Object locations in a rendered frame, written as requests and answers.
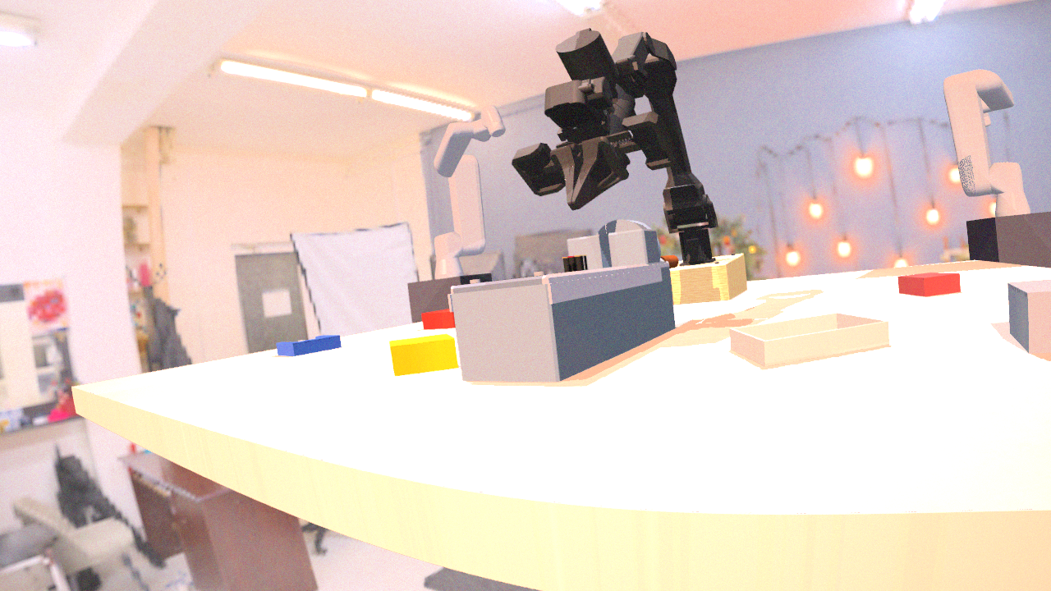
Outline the red rectangular block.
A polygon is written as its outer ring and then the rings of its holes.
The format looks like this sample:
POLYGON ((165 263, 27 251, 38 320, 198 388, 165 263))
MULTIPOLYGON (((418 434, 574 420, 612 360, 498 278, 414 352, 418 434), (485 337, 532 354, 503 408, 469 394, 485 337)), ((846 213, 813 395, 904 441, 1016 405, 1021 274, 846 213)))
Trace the red rectangular block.
POLYGON ((455 327, 454 313, 450 313, 450 309, 423 314, 423 324, 424 329, 457 328, 455 327))
POLYGON ((898 293, 927 298, 927 295, 961 292, 960 273, 904 274, 897 279, 898 293))

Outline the blue rectangular block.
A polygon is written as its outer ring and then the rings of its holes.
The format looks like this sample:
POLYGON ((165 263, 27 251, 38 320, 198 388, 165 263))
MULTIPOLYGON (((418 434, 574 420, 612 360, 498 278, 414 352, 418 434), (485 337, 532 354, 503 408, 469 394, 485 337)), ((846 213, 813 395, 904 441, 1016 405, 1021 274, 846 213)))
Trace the blue rectangular block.
POLYGON ((300 356, 305 353, 315 353, 320 351, 342 348, 339 337, 315 337, 315 339, 305 341, 279 341, 277 351, 281 356, 300 356))

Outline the pale pink cube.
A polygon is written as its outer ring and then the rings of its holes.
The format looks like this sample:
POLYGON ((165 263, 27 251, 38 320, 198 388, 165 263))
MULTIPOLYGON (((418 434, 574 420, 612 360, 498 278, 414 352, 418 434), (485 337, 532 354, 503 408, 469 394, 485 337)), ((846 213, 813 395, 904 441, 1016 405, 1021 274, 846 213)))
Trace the pale pink cube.
POLYGON ((1008 283, 1009 332, 1028 353, 1051 353, 1051 280, 1008 283))

